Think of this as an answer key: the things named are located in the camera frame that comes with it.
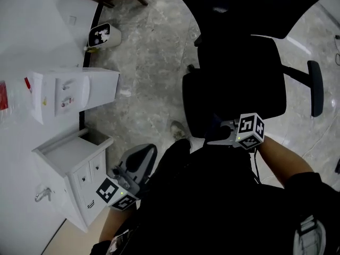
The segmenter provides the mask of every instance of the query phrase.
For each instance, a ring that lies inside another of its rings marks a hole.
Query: chair backrest
[[[211,33],[214,22],[243,33],[283,39],[298,19],[319,0],[183,0],[201,29]]]

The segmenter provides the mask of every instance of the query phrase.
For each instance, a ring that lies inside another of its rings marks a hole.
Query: white trash can
[[[109,23],[103,23],[90,30],[88,47],[109,48],[120,45],[122,33]]]

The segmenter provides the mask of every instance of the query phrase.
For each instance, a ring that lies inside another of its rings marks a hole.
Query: shoe
[[[189,136],[186,133],[184,126],[178,121],[173,121],[171,123],[170,133],[176,141],[181,139],[189,139]]]

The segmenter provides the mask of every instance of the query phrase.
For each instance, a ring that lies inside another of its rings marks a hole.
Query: cabinet door
[[[80,167],[74,172],[73,177],[79,190],[82,190],[85,188],[85,186],[90,185],[92,183],[90,164],[86,163]]]
[[[80,191],[81,200],[83,201],[83,209],[85,213],[85,222],[89,226],[95,218],[100,214],[100,212],[105,208],[106,203],[103,199],[96,193],[99,188],[99,184],[104,181],[106,175],[97,174],[97,183],[93,182],[90,185],[85,186]]]
[[[93,182],[98,182],[106,174],[105,151],[99,153],[90,161],[90,169]]]

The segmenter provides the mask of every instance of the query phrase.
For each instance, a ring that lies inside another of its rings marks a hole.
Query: white cabinet
[[[112,143],[111,137],[84,129],[32,151],[53,207],[84,232],[106,206],[96,190],[106,178],[105,149]]]

